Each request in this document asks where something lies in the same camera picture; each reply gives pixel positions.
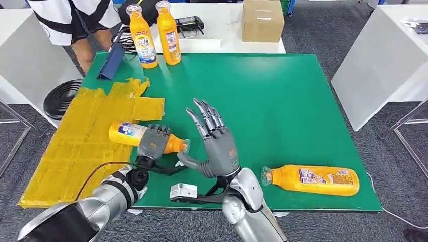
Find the person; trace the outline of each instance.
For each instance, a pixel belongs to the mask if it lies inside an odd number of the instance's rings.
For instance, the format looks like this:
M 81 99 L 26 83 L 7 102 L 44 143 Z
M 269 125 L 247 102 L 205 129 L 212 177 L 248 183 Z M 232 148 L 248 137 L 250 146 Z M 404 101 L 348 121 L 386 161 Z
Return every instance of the person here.
M 54 45 L 71 46 L 84 72 L 93 61 L 87 39 L 94 34 L 108 50 L 112 44 L 110 28 L 120 22 L 111 0 L 28 0 L 40 24 Z

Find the green table mat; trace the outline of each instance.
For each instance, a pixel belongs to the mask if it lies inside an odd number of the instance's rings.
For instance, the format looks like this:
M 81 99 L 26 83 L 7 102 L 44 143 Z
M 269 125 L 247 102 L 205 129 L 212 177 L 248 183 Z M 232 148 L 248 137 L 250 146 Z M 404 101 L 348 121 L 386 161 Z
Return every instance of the green table mat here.
M 263 166 L 285 164 L 346 167 L 355 170 L 359 192 L 351 197 L 286 191 L 263 187 L 273 210 L 345 210 L 378 212 L 381 206 L 315 55 L 184 53 L 181 63 L 168 66 L 162 55 L 159 66 L 142 69 L 138 58 L 125 55 L 113 81 L 96 79 L 107 54 L 99 53 L 82 86 L 102 87 L 128 77 L 150 79 L 147 97 L 165 98 L 165 116 L 157 122 L 180 138 L 191 139 L 190 156 L 204 161 L 202 139 L 186 107 L 197 110 L 192 98 L 205 99 L 222 115 L 235 137 L 242 167 L 260 179 Z M 135 149 L 130 160 L 135 159 Z M 175 154 L 161 164 L 172 165 Z M 150 173 L 148 191 L 135 206 L 145 208 L 219 209 L 216 204 L 195 205 L 169 201 L 176 183 L 198 186 L 205 193 L 216 179 L 187 169 L 168 177 Z

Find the bottle label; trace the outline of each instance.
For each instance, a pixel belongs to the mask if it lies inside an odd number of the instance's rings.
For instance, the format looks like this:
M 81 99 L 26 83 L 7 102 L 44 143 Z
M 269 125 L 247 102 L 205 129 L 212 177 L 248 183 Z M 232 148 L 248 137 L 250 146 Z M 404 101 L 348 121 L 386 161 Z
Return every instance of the bottle label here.
M 121 125 L 118 128 L 118 132 L 124 135 L 129 135 L 132 137 L 136 137 L 141 139 L 141 137 L 143 137 L 144 131 L 146 130 L 146 127 L 144 126 L 140 126 L 140 125 L 136 125 L 136 124 L 132 124 L 132 123 L 128 123 L 128 122 L 123 122 L 121 123 Z
M 171 54 L 171 59 L 173 61 L 180 58 L 180 53 L 177 51 L 177 39 L 175 35 L 175 31 L 169 32 L 166 34 L 167 43 L 168 43 L 168 51 Z
M 147 35 L 147 31 L 135 33 L 134 36 L 135 49 L 137 50 L 140 62 L 144 64 L 155 62 L 156 50 L 150 41 L 150 37 Z
M 337 174 L 328 174 L 331 184 L 354 185 L 351 173 L 347 170 L 339 170 Z
M 299 169 L 300 182 L 309 184 L 325 184 L 326 180 L 321 175 L 315 175 L 310 169 Z

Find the black cable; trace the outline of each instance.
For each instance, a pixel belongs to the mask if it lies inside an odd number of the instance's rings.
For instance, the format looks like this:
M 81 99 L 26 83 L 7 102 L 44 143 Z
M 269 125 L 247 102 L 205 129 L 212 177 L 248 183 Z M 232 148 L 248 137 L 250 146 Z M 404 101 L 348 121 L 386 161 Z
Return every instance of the black cable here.
M 121 161 L 112 161 L 112 162 L 107 162 L 104 164 L 99 165 L 97 168 L 94 169 L 94 171 L 88 176 L 88 178 L 86 179 L 85 183 L 83 184 L 83 186 L 80 188 L 79 193 L 77 194 L 76 198 L 74 199 L 74 201 L 77 201 L 77 199 L 79 199 L 80 194 L 82 193 L 83 189 L 85 188 L 86 184 L 88 184 L 89 180 L 91 179 L 91 177 L 96 173 L 96 171 L 98 171 L 100 168 L 106 166 L 106 165 L 113 165 L 113 164 L 125 164 L 125 165 L 133 165 L 139 168 L 144 168 L 146 169 L 146 167 L 142 166 L 142 165 L 138 165 L 138 164 L 133 164 L 130 162 L 121 162 Z

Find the plastic bottle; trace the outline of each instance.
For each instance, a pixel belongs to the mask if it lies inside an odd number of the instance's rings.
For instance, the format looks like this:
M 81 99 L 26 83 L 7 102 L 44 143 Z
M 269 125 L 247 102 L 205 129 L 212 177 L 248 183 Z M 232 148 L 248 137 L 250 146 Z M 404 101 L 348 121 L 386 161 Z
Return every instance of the plastic bottle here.
M 286 190 L 352 196 L 360 188 L 357 174 L 347 168 L 328 166 L 284 165 L 278 169 L 263 167 L 261 183 Z
M 178 42 L 177 24 L 170 13 L 171 4 L 167 1 L 156 3 L 156 9 L 159 11 L 157 18 L 157 27 L 159 29 L 159 38 L 162 44 L 165 62 L 169 65 L 175 65 L 181 61 L 180 45 Z
M 109 128 L 109 138 L 112 142 L 138 146 L 147 129 L 148 128 L 146 126 L 129 122 L 113 122 Z M 169 154 L 171 152 L 187 153 L 189 148 L 189 139 L 182 140 L 177 136 L 170 134 L 164 154 Z
M 151 37 L 149 25 L 141 15 L 141 6 L 137 4 L 129 5 L 126 7 L 126 12 L 131 19 L 129 29 L 131 30 L 141 66 L 144 68 L 156 67 L 156 50 L 154 49 L 154 42 Z

